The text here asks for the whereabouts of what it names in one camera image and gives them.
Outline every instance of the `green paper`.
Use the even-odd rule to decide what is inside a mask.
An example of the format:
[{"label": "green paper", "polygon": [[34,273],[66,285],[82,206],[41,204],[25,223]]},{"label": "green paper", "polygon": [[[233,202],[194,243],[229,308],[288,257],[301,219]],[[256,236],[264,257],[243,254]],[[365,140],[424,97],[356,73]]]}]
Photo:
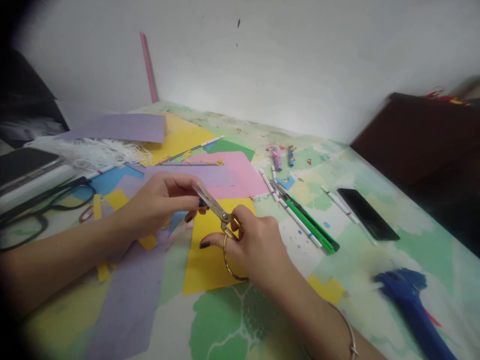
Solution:
[{"label": "green paper", "polygon": [[225,139],[220,139],[216,141],[216,144],[209,150],[207,153],[223,153],[223,152],[234,152],[241,151],[245,154],[248,161],[252,161],[255,155],[255,150],[249,149],[248,147],[238,145],[234,142],[227,141]]}]

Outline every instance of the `black phone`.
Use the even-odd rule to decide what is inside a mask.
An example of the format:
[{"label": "black phone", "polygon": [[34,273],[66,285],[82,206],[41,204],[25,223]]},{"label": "black phone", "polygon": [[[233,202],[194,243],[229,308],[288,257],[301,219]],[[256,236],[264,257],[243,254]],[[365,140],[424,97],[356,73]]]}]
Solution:
[{"label": "black phone", "polygon": [[400,236],[357,190],[339,188],[337,191],[375,239],[400,240]]}]

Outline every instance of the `left hand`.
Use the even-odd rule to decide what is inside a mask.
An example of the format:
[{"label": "left hand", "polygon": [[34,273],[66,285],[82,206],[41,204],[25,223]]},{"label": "left hand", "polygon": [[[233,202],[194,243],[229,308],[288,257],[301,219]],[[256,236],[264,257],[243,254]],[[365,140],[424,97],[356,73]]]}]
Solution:
[{"label": "left hand", "polygon": [[154,234],[176,212],[188,211],[185,221],[190,222],[198,211],[201,214],[206,211],[199,209],[202,204],[193,189],[197,183],[205,186],[194,175],[158,172],[129,202],[112,214],[115,224],[133,241]]}]

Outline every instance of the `phone screen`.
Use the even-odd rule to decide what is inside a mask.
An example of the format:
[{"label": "phone screen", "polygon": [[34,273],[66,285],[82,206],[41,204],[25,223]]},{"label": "phone screen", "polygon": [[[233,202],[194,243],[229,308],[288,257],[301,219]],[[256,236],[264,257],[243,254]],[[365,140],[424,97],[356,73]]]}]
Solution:
[{"label": "phone screen", "polygon": [[58,158],[57,154],[32,147],[23,147],[0,156],[0,188]]}]

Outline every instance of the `white wall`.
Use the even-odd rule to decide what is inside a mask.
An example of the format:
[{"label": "white wall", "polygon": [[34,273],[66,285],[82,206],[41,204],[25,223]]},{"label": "white wall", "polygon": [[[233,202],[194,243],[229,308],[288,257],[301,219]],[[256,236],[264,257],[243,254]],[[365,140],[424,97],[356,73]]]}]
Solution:
[{"label": "white wall", "polygon": [[161,99],[345,142],[388,93],[480,74],[478,0],[51,0],[19,47],[59,99],[124,112],[150,102],[140,31]]}]

